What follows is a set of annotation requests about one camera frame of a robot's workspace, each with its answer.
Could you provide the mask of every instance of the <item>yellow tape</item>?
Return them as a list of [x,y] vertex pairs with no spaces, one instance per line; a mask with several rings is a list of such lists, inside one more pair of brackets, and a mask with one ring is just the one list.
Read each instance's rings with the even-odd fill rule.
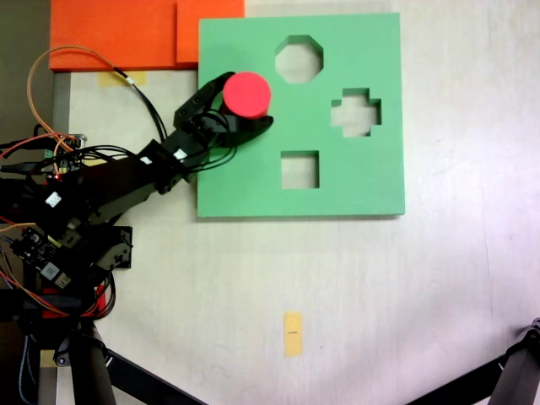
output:
[[61,248],[62,245],[60,244],[60,242],[56,242],[54,239],[52,239],[50,236],[47,236],[47,239],[54,245],[56,246],[57,248]]
[[[132,78],[137,86],[146,84],[146,72],[144,71],[126,72],[126,75]],[[99,72],[98,83],[100,87],[129,86],[126,80],[116,72]]]
[[302,354],[302,314],[285,312],[283,316],[285,357]]

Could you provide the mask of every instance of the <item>orange foam board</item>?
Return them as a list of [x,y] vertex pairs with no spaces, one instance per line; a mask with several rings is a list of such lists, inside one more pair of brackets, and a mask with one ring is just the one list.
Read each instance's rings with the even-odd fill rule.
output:
[[[173,69],[176,0],[51,0],[51,47],[60,45],[87,46],[122,69]],[[107,69],[81,51],[54,52],[49,67]]]
[[244,15],[244,0],[177,0],[176,67],[197,68],[200,19],[238,19]]

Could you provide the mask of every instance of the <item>square hole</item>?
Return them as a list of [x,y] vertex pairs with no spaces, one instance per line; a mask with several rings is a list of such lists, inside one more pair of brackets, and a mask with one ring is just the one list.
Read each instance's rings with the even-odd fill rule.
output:
[[319,188],[319,152],[282,152],[281,188]]

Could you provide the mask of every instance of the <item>red component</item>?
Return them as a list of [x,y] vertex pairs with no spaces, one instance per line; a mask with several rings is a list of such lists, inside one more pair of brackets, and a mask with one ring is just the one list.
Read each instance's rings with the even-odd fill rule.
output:
[[[101,294],[101,292],[105,289],[105,285],[98,285],[98,288],[95,289],[96,296]],[[105,293],[101,294],[100,298],[98,299],[98,304],[95,307],[94,312],[99,313],[102,312],[105,309],[105,306],[107,305],[107,298],[105,297]]]
[[268,113],[272,89],[263,76],[253,72],[237,73],[225,83],[223,100],[230,112],[255,120]]
[[[101,294],[101,292],[105,289],[104,285],[98,285],[98,287],[95,289],[95,295]],[[55,289],[52,287],[44,287],[43,288],[43,294],[61,294],[61,289]],[[93,313],[99,314],[105,309],[105,306],[107,305],[107,298],[105,297],[105,294],[102,294],[100,298],[98,299],[97,305],[94,308]],[[52,310],[44,310],[43,311],[43,318],[44,319],[53,319],[53,318],[63,318],[64,316],[57,314],[56,312],[53,312]]]

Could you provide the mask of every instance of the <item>white label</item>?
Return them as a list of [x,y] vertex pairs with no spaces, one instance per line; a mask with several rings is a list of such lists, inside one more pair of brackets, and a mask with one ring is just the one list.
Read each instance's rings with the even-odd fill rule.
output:
[[51,281],[53,278],[57,276],[57,274],[60,272],[60,269],[56,267],[51,262],[48,262],[45,267],[43,267],[43,270],[41,270],[41,275],[45,277],[47,280]]
[[179,161],[182,161],[182,159],[184,159],[184,158],[187,156],[187,154],[186,154],[186,152],[184,152],[182,149],[178,149],[178,150],[175,152],[175,154],[173,154],[173,156],[174,156],[175,158],[177,158]]
[[69,284],[70,281],[71,279],[67,276],[67,274],[62,273],[60,274],[60,277],[57,278],[57,281],[54,282],[54,284],[56,284],[58,287],[63,289],[65,286]]
[[55,207],[62,200],[62,197],[58,195],[57,192],[53,192],[46,200],[45,203],[51,207]]

